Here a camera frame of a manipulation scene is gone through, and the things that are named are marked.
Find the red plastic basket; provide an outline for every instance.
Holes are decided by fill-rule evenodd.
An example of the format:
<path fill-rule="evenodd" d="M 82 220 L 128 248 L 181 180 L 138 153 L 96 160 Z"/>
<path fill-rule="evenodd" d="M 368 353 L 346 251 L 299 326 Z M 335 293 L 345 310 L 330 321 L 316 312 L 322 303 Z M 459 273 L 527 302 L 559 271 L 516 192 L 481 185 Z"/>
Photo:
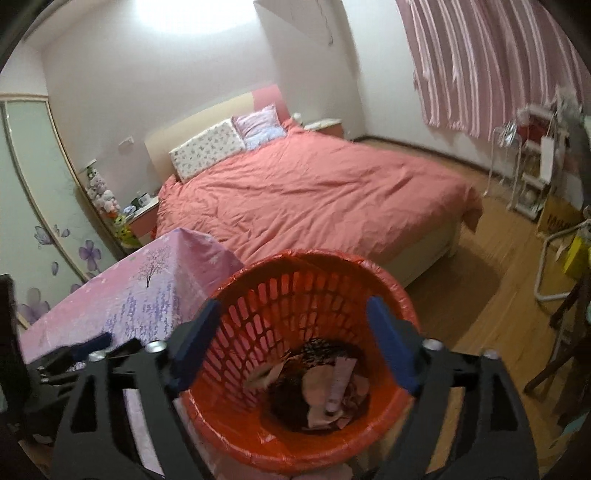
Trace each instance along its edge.
<path fill-rule="evenodd" d="M 196 430 L 242 463 L 287 475 L 341 463 L 369 447 L 394 425 L 409 398 L 394 383 L 366 320 L 373 295 L 418 327 L 404 289 L 361 257 L 287 251 L 234 275 L 213 295 L 222 304 L 222 323 L 183 394 Z M 322 436 L 287 430 L 264 407 L 264 393 L 242 388 L 257 365 L 316 337 L 362 348 L 371 386 L 367 413 Z"/>

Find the headboard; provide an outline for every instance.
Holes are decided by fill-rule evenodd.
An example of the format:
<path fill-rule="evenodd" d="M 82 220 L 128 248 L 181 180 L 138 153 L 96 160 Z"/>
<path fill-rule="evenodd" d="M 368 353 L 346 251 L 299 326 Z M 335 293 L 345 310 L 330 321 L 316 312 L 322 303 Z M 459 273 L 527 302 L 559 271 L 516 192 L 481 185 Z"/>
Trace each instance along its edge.
<path fill-rule="evenodd" d="M 145 140 L 145 145 L 160 180 L 164 183 L 175 173 L 168 155 L 168 152 L 173 148 L 232 115 L 246 115 L 260 110 L 270 103 L 275 103 L 281 122 L 290 117 L 279 87 L 271 85 L 218 103 L 181 120 L 177 124 L 149 135 Z"/>

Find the pink comforter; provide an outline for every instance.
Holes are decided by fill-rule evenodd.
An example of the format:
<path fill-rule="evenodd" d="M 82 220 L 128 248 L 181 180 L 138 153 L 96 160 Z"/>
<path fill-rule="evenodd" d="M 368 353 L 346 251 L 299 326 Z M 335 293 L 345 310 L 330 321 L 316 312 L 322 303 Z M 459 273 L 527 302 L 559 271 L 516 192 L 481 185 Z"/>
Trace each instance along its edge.
<path fill-rule="evenodd" d="M 213 235 L 249 264 L 286 248 L 326 248 L 377 263 L 446 222 L 475 230 L 476 190 L 434 162 L 288 125 L 286 138 L 160 190 L 158 236 Z"/>

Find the nightstand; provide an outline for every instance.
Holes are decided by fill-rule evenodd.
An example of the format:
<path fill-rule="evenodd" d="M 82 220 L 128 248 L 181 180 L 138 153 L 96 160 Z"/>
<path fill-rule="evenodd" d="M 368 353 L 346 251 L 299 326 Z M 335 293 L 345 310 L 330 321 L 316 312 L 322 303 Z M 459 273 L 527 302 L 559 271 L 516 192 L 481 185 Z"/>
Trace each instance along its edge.
<path fill-rule="evenodd" d="M 343 121 L 340 118 L 324 118 L 304 125 L 304 129 L 330 135 L 331 137 L 345 138 Z"/>
<path fill-rule="evenodd" d="M 156 227 L 158 218 L 158 197 L 150 200 L 149 204 L 135 212 L 133 218 L 127 222 L 129 228 L 142 245 L 152 241 L 152 230 Z"/>

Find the frosted glass door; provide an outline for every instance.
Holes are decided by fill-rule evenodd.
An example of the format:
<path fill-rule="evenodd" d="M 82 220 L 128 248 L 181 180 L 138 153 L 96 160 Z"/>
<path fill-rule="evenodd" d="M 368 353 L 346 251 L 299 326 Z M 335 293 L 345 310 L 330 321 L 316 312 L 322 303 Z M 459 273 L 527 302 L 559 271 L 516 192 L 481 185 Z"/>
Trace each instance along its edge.
<path fill-rule="evenodd" d="M 44 235 L 14 169 L 0 115 L 0 273 L 15 283 L 18 311 L 34 323 L 82 284 Z"/>
<path fill-rule="evenodd" d="M 15 156 L 41 217 L 74 266 L 87 278 L 98 275 L 116 258 L 84 211 L 80 187 L 60 149 L 47 104 L 9 101 L 6 110 Z"/>

